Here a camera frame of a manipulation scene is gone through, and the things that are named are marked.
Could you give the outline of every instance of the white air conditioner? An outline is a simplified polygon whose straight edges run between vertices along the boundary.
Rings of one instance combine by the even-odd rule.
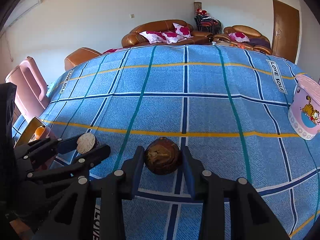
[[[31,10],[36,5],[40,4],[41,0],[21,0],[17,6],[13,9],[9,18],[4,24],[4,29],[8,28],[16,20],[18,20],[24,13]]]

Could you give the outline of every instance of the orange fruit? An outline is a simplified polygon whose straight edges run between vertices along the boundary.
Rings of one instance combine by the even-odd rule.
[[[45,127],[42,127],[42,126],[37,128],[37,130],[35,131],[36,140],[40,139],[40,136],[42,135],[44,130],[45,130]]]

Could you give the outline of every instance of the leather armchair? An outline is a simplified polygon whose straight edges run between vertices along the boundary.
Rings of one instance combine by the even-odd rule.
[[[81,63],[84,63],[90,59],[93,59],[95,57],[99,57],[102,54],[100,52],[97,52],[94,49],[90,48],[79,48],[69,54],[65,59],[64,59],[64,69],[66,71],[74,68],[75,66],[80,65]]]
[[[154,32],[166,32],[173,31],[173,23],[180,24],[182,26],[187,26],[191,32],[191,38],[187,38],[184,41],[179,41],[170,45],[185,45],[185,44],[206,44],[212,40],[213,34],[209,32],[194,31],[192,25],[186,23],[182,20],[163,20],[156,22],[149,22],[135,27],[130,31],[129,34],[122,38],[121,44],[124,48],[133,46],[145,46],[150,45],[149,41],[140,35],[139,33],[144,31],[154,31]],[[166,43],[158,42],[155,45],[165,45]]]
[[[246,49],[249,49],[249,50],[263,52],[263,53],[265,53],[267,55],[271,55],[272,54],[272,50],[267,48],[267,47],[265,47],[265,46],[261,46],[261,45],[252,46],[252,45],[247,44],[245,42],[232,41],[230,39],[230,37],[228,36],[229,33],[241,32],[241,33],[244,33],[245,35],[247,35],[249,40],[253,39],[253,38],[257,38],[257,39],[264,40],[264,42],[267,42],[270,45],[270,41],[268,40],[268,38],[266,36],[263,36],[260,32],[258,32],[254,28],[251,28],[251,27],[245,26],[245,25],[234,25],[232,27],[225,27],[223,32],[224,33],[220,33],[220,34],[214,35],[213,36],[213,41],[225,41],[227,43],[231,43],[231,44],[234,44],[234,45],[241,44]]]

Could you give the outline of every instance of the white cut surface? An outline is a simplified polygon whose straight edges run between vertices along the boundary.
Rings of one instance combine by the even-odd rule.
[[[96,138],[92,133],[84,133],[79,137],[77,140],[77,151],[80,154],[84,154],[88,151],[90,151],[96,142]]]

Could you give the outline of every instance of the cartoon cat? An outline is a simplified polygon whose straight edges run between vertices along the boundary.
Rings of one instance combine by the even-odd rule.
[[[313,106],[311,103],[311,97],[306,96],[306,99],[309,100],[309,104],[305,105],[304,108],[302,108],[302,112],[305,113],[305,115],[310,117],[310,120],[314,123],[316,123],[316,120],[319,118],[319,111],[313,109]]]

